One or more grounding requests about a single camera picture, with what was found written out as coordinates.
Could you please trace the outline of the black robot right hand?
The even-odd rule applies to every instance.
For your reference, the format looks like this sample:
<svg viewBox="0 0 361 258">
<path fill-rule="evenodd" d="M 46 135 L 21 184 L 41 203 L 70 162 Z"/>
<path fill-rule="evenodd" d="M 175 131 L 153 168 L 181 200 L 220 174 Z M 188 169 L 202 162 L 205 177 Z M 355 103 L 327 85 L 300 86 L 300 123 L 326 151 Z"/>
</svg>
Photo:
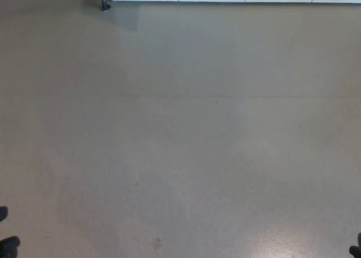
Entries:
<svg viewBox="0 0 361 258">
<path fill-rule="evenodd" d="M 349 247 L 349 254 L 352 255 L 353 258 L 361 258 L 361 233 L 358 233 L 357 245 Z"/>
</svg>

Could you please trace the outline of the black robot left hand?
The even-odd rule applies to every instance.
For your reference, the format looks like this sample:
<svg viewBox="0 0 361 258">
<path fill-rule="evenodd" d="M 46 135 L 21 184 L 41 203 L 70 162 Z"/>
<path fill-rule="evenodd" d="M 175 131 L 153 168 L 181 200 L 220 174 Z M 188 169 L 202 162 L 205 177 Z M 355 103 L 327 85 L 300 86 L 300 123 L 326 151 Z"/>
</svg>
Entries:
<svg viewBox="0 0 361 258">
<path fill-rule="evenodd" d="M 8 216 L 8 207 L 1 206 L 1 221 Z M 1 258 L 17 257 L 17 248 L 20 246 L 20 239 L 17 236 L 11 236 L 1 239 Z"/>
</svg>

